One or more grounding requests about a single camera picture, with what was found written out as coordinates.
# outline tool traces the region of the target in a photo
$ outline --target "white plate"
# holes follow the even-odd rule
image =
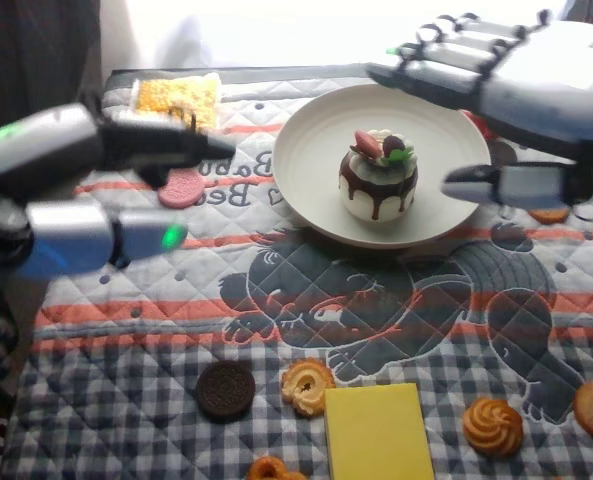
[[[354,131],[390,129],[414,142],[418,184],[414,203],[400,219],[377,224],[343,207],[340,162]],[[351,245],[402,248],[426,242],[467,220],[477,205],[446,197],[450,170],[490,163],[485,140],[462,113],[379,85],[343,88],[298,110],[276,139],[273,169],[289,205],[320,232]]]

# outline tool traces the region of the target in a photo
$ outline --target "chocolate icing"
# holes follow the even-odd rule
[[[377,185],[372,182],[363,180],[349,166],[349,161],[353,156],[353,152],[348,152],[340,164],[340,175],[347,180],[349,187],[349,199],[354,199],[354,192],[361,190],[374,200],[374,210],[372,212],[372,220],[378,220],[380,205],[386,198],[400,197],[400,209],[402,212],[405,206],[405,197],[412,191],[418,181],[418,168],[414,169],[411,177],[406,178],[402,182],[392,183],[388,185]]]

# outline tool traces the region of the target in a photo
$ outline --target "green led indicator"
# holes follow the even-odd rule
[[[10,135],[13,135],[14,132],[16,132],[17,130],[18,125],[14,125],[13,123],[10,125],[5,125],[4,127],[0,127],[0,140]]]
[[[187,230],[181,225],[172,225],[163,235],[162,245],[165,250],[178,247],[185,240]]]

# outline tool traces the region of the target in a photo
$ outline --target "quilted mat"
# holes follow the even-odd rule
[[[296,415],[280,395],[281,373],[304,357],[326,363],[340,388],[415,382],[438,479],[593,478],[593,438],[572,410],[576,390],[593,381],[593,222],[541,226],[486,207],[404,251],[322,238],[276,188],[271,152],[305,103],[368,82],[323,73],[223,75],[220,124],[238,152],[200,166],[208,188],[181,212],[183,248],[51,283],[3,478],[243,479],[255,458],[274,455],[327,479],[324,419]],[[127,102],[119,80],[108,84],[107,108]],[[491,147],[496,163],[543,158]],[[130,172],[92,174],[77,193],[158,205]],[[225,425],[195,401],[198,376],[221,359],[248,365],[257,385],[251,411]],[[515,457],[489,460],[468,446],[462,417],[479,396],[522,414]]]

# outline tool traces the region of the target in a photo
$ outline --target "cake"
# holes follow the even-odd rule
[[[340,164],[343,205],[370,222],[400,217],[411,206],[418,181],[414,146],[389,130],[357,130],[354,136],[356,145]]]

